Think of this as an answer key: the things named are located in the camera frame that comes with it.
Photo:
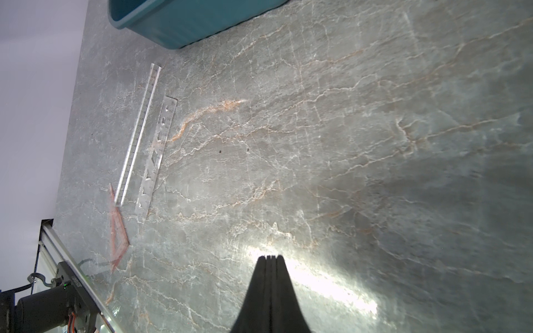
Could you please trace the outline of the short clear straight ruler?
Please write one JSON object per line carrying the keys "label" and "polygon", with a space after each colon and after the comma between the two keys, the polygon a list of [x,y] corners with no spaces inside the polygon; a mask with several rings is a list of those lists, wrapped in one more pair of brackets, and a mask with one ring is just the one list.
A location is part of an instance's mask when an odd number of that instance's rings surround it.
{"label": "short clear straight ruler", "polygon": [[176,99],[168,96],[165,96],[162,102],[162,108],[155,128],[154,139],[149,148],[149,156],[135,204],[135,213],[140,219],[146,219],[149,212],[177,102]]}

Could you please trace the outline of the pink triangle ruler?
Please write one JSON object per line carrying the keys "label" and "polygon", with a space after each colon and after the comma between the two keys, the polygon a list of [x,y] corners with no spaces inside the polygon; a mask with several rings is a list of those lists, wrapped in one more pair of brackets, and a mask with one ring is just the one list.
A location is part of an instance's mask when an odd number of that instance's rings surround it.
{"label": "pink triangle ruler", "polygon": [[129,238],[126,233],[122,214],[115,205],[115,191],[109,184],[110,194],[110,265],[111,272],[114,272],[120,261],[130,246]]}

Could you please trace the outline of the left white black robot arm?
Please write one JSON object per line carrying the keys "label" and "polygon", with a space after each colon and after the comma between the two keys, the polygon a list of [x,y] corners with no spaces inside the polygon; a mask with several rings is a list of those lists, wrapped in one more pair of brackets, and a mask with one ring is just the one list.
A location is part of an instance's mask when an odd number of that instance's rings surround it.
{"label": "left white black robot arm", "polygon": [[1,292],[1,332],[47,332],[62,326],[68,317],[68,292],[54,287],[20,298],[15,289]]}

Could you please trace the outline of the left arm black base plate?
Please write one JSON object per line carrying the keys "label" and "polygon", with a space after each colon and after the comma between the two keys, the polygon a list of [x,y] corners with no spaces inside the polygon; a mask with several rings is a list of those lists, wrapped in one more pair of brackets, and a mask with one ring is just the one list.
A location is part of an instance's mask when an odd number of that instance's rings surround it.
{"label": "left arm black base plate", "polygon": [[56,280],[67,292],[67,332],[97,332],[100,310],[68,263],[58,263]]}

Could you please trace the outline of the clear long straight ruler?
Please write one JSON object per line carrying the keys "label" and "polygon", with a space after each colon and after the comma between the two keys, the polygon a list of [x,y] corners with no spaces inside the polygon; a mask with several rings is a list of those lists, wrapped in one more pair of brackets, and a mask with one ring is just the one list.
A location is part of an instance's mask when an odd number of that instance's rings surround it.
{"label": "clear long straight ruler", "polygon": [[119,178],[117,191],[115,192],[114,204],[116,207],[122,207],[126,198],[131,175],[133,173],[133,167],[135,166],[139,146],[142,141],[142,136],[147,123],[147,117],[154,98],[155,89],[159,81],[160,72],[161,66],[152,63],[141,106],[137,114],[133,133],[129,142],[129,147],[126,152],[126,158]]}

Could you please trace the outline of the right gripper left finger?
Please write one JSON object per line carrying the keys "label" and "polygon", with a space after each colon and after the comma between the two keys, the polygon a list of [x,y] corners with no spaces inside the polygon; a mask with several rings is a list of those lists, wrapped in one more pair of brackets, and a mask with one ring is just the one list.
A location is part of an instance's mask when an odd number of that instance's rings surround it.
{"label": "right gripper left finger", "polygon": [[271,331],[272,256],[258,258],[231,332]]}

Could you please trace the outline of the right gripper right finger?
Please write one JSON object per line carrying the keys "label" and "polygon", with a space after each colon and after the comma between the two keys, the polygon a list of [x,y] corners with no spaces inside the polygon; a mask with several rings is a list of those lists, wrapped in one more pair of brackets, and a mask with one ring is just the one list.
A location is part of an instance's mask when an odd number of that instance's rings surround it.
{"label": "right gripper right finger", "polygon": [[270,269],[270,332],[310,333],[284,257],[272,256]]}

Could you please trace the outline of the teal plastic storage box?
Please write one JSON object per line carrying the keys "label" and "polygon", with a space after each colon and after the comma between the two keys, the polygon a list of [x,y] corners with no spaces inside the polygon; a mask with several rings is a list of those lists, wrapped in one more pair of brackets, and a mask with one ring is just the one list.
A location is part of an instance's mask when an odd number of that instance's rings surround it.
{"label": "teal plastic storage box", "polygon": [[181,49],[284,5],[284,0],[109,1],[108,19],[166,49]]}

